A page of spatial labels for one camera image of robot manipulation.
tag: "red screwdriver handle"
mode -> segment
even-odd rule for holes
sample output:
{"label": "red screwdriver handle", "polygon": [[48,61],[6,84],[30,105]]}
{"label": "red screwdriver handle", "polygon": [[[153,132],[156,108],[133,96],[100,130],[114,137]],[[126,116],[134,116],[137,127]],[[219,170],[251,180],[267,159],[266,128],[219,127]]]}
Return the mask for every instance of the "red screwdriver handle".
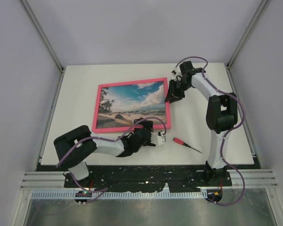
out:
{"label": "red screwdriver handle", "polygon": [[174,138],[173,141],[175,141],[176,143],[180,144],[180,145],[183,145],[184,142],[178,138]]}

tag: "picture frame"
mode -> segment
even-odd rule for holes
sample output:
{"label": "picture frame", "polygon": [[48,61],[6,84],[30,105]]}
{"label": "picture frame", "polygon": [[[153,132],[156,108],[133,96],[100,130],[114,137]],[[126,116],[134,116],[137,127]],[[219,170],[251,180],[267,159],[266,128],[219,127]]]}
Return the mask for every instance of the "picture frame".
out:
{"label": "picture frame", "polygon": [[[166,128],[170,129],[170,103],[164,102],[167,92],[167,78],[99,85],[92,131],[123,132],[133,125],[134,119],[150,116],[159,117],[165,122]],[[153,129],[164,128],[158,120],[153,119],[153,123]]]}

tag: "white wall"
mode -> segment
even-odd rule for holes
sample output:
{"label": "white wall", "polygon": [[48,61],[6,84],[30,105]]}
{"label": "white wall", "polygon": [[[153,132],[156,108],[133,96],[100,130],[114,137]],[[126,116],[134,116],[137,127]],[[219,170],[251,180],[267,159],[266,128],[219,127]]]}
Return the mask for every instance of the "white wall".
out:
{"label": "white wall", "polygon": [[0,226],[33,170],[58,70],[17,0],[0,0]]}
{"label": "white wall", "polygon": [[283,0],[273,0],[233,66],[263,163],[283,194]]}
{"label": "white wall", "polygon": [[62,65],[227,62],[260,0],[28,0]]}

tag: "pink picture frame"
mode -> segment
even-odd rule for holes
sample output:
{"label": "pink picture frame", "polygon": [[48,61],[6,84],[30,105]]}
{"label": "pink picture frame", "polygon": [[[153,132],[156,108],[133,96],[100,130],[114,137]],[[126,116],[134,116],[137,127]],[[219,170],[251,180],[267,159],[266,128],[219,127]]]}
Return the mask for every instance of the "pink picture frame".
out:
{"label": "pink picture frame", "polygon": [[[133,92],[134,89],[132,87],[135,87],[136,85],[136,93],[137,94],[131,94],[129,96],[129,100],[125,103],[122,103],[124,99],[124,94]],[[152,90],[157,89],[157,86],[159,86],[158,91],[152,92]],[[122,98],[120,100],[117,98],[117,95],[113,95],[114,93],[117,93],[117,90],[121,90]],[[97,92],[97,99],[94,109],[94,116],[93,116],[93,124],[92,124],[92,131],[94,133],[117,133],[117,132],[123,132],[130,128],[133,123],[131,122],[130,125],[130,119],[133,119],[133,117],[137,117],[138,119],[141,115],[143,118],[150,117],[152,114],[161,114],[159,118],[161,117],[166,123],[166,128],[171,128],[171,115],[170,115],[170,103],[159,103],[159,104],[153,104],[150,106],[145,106],[143,108],[139,109],[131,109],[131,111],[118,111],[122,109],[122,104],[124,108],[127,107],[135,107],[139,106],[138,103],[140,103],[141,106],[145,105],[144,102],[139,101],[143,98],[147,100],[147,103],[157,103],[155,102],[155,98],[159,98],[159,101],[161,102],[161,98],[163,97],[163,100],[165,99],[168,92],[168,81],[167,78],[157,78],[157,79],[146,79],[146,80],[139,80],[139,81],[126,81],[126,82],[118,82],[118,83],[110,83],[110,84],[103,84],[99,85],[98,92]],[[163,129],[164,126],[158,121],[153,119],[154,129]]]}

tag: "screwdriver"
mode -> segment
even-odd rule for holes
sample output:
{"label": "screwdriver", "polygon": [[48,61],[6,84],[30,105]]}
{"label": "screwdriver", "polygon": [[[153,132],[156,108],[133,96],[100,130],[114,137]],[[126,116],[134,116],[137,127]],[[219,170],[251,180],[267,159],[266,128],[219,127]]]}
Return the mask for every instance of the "screwdriver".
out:
{"label": "screwdriver", "polygon": [[174,138],[173,141],[176,142],[176,143],[178,143],[178,144],[180,144],[180,145],[183,145],[183,146],[189,147],[189,148],[191,148],[191,149],[194,149],[195,151],[197,151],[197,152],[199,152],[199,153],[202,154],[201,151],[198,151],[197,149],[195,149],[195,148],[189,146],[187,143],[183,142],[182,140],[180,140],[180,139],[178,139],[178,138]]}

